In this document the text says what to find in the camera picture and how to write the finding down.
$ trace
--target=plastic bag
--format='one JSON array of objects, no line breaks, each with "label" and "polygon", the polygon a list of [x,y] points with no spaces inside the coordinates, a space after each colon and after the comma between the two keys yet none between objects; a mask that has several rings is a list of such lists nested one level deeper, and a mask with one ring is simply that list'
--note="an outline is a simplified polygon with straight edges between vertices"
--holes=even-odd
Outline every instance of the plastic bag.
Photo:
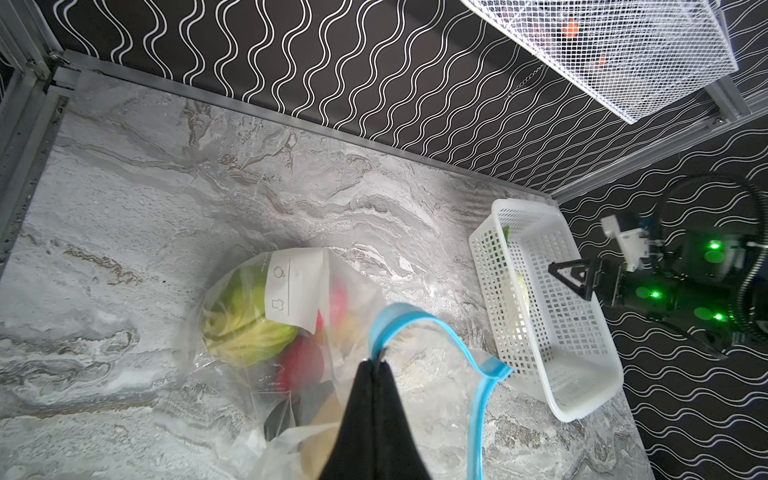
[{"label": "plastic bag", "polygon": [[[377,316],[369,348],[369,358],[383,357],[392,367],[412,437],[432,479],[482,478],[485,407],[511,368],[486,352],[467,349],[445,323],[405,303]],[[314,480],[337,432],[338,423],[286,430],[268,445],[249,478]],[[316,460],[312,475],[300,468],[308,456]]]},{"label": "plastic bag", "polygon": [[190,322],[190,375],[262,428],[249,478],[318,478],[359,363],[382,351],[430,475],[482,477],[485,405],[511,370],[418,308],[383,306],[377,285],[324,249],[260,254],[209,289]]},{"label": "plastic bag", "polygon": [[255,420],[271,449],[276,437],[314,432],[303,457],[286,451],[269,466],[291,464],[290,478],[313,478],[383,306],[381,289],[328,249],[262,253],[218,280],[191,313],[188,375]]}]

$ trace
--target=black wavy-pattern wall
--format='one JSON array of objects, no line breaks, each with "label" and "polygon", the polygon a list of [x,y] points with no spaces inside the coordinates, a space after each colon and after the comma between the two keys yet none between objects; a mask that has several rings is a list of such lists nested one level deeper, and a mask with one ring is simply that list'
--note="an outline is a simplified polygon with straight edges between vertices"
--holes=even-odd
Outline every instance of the black wavy-pattern wall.
[{"label": "black wavy-pattern wall", "polygon": [[[625,210],[647,217],[668,185],[707,171],[738,174],[768,189],[768,118],[562,205],[581,255],[619,257],[618,245],[602,233],[602,217]],[[674,195],[664,223],[673,244],[683,228],[754,233],[755,224],[744,191],[704,181]],[[768,346],[737,347],[730,359],[716,361],[635,313],[605,312],[657,478],[768,478]]]},{"label": "black wavy-pattern wall", "polygon": [[0,101],[5,97],[5,91],[11,83],[14,71],[11,64],[5,60],[5,57],[0,55]]},{"label": "black wavy-pattern wall", "polygon": [[[548,68],[515,91],[540,63],[459,0],[37,1],[66,48],[547,192],[713,109],[627,125]],[[727,6],[745,92],[767,6]]]}]

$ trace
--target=white mesh basket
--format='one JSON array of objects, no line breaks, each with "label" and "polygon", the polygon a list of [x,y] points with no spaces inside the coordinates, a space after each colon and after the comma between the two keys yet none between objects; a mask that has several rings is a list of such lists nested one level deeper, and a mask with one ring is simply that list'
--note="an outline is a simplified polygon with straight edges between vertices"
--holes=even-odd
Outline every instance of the white mesh basket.
[{"label": "white mesh basket", "polygon": [[633,124],[738,70],[707,0],[462,0]]},{"label": "white mesh basket", "polygon": [[498,357],[515,369],[508,383],[549,404],[562,422],[619,391],[621,361],[597,298],[579,298],[548,272],[552,262],[581,258],[557,208],[496,200],[469,247]]}]

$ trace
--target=black cable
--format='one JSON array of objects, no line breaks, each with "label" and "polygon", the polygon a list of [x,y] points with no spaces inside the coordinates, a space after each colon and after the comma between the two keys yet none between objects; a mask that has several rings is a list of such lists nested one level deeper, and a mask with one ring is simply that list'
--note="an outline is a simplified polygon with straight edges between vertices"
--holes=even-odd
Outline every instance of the black cable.
[{"label": "black cable", "polygon": [[704,174],[690,175],[689,177],[680,179],[671,187],[667,188],[661,195],[659,201],[656,202],[650,222],[650,236],[653,240],[659,240],[660,244],[657,246],[660,249],[660,256],[664,261],[664,265],[662,266],[660,264],[658,255],[650,256],[650,264],[654,271],[657,273],[662,273],[665,275],[669,273],[668,271],[665,271],[666,263],[669,259],[667,253],[667,245],[664,241],[664,226],[661,223],[664,207],[667,205],[667,202],[672,196],[672,193],[674,193],[674,191],[676,191],[678,188],[693,181],[701,180],[704,178],[721,180],[723,182],[728,182],[743,187],[747,193],[749,193],[750,198],[755,205],[755,211],[757,214],[757,239],[758,243],[763,245],[763,247],[757,247],[759,251],[753,258],[752,263],[743,269],[741,278],[737,284],[738,287],[733,291],[729,310],[730,314],[733,315],[736,324],[742,329],[742,331],[749,331],[758,339],[768,340],[768,333],[762,331],[755,322],[750,322],[749,313],[747,312],[747,307],[744,304],[746,299],[746,292],[750,288],[752,280],[754,280],[755,276],[760,271],[760,267],[763,265],[763,262],[765,262],[766,258],[768,258],[768,248],[765,248],[765,245],[768,245],[768,204],[766,204],[766,199],[763,196],[761,190],[758,190],[758,188],[755,187],[755,185],[749,180],[742,177],[737,177],[735,175],[706,172]]},{"label": "black cable", "polygon": [[669,323],[667,321],[664,321],[662,319],[656,319],[654,320],[656,323],[660,323],[661,325],[666,326],[668,329],[672,330],[673,332],[677,333],[678,335],[684,336],[686,339],[690,340],[693,343],[696,343],[697,345],[701,345],[704,347],[702,350],[709,353],[711,356],[715,357],[718,360],[727,360],[728,355],[718,352],[717,349],[715,349],[713,346],[711,346],[709,343],[704,342],[703,340],[699,340],[695,336],[691,335],[690,333],[686,332],[685,330],[681,329],[679,326],[674,325],[673,323]]}]

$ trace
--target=orange object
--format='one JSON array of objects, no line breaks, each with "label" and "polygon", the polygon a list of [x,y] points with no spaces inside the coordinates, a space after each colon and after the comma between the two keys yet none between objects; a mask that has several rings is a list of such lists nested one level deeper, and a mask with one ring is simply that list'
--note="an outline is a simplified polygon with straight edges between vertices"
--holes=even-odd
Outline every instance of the orange object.
[{"label": "orange object", "polygon": [[563,28],[563,35],[565,35],[566,38],[573,38],[578,35],[578,23],[576,23],[573,18],[570,18],[568,23],[565,24],[565,28]]}]

